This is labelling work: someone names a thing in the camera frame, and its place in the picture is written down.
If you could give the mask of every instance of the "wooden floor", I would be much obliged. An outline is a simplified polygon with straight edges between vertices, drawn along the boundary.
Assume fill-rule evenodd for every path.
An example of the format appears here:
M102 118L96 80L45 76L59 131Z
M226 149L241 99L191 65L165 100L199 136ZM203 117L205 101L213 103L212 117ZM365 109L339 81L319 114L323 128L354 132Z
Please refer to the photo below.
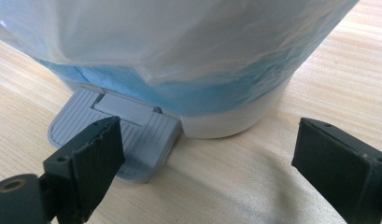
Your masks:
M43 173L47 130L71 92L0 42L0 180ZM115 179L88 223L344 223L290 166L300 117L382 150L382 0L362 0L297 70L277 106L236 136L181 136L146 185Z

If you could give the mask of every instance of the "gray plastic pedal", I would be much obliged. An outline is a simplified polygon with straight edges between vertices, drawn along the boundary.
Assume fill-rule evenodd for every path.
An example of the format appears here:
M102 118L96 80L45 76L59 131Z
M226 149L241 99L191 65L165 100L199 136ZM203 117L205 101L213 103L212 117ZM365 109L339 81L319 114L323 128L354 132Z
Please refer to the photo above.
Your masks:
M80 88L51 123L48 139L61 147L89 124L120 117L126 162L118 176L134 183L148 182L162 167L181 131L179 120L157 107L116 93L102 94Z

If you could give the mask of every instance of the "plastic bag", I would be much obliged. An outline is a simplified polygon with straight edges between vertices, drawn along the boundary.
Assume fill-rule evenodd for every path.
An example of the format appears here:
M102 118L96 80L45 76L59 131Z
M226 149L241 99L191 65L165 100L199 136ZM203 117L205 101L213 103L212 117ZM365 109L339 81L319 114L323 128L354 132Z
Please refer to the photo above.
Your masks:
M356 2L6 0L0 39L66 79L198 116L274 90Z

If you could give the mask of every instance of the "wooden table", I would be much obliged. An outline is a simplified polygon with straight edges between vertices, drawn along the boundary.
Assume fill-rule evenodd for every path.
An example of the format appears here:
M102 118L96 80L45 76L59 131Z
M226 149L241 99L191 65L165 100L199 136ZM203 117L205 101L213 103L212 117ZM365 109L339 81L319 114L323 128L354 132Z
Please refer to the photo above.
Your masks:
M47 130L71 92L0 42L0 180L43 173ZM382 0L360 1L297 70L277 106L236 136L181 136L146 185L115 179L89 223L343 223L290 166L300 117L382 150Z

